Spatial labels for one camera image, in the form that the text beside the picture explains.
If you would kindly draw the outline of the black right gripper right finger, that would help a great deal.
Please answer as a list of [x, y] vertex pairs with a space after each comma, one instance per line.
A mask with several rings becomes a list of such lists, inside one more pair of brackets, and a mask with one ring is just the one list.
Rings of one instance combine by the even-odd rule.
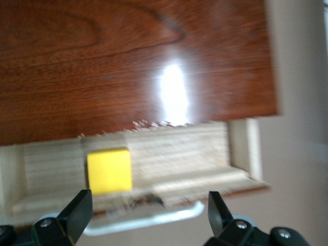
[[208, 219], [214, 236], [205, 245], [271, 245], [252, 219], [231, 214], [219, 192], [209, 192]]

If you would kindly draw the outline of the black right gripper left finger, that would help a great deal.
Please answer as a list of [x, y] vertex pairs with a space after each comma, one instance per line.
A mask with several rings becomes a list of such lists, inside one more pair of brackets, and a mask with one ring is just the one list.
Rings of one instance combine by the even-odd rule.
[[81, 190], [56, 216], [20, 232], [16, 245], [75, 245], [93, 215], [92, 192]]

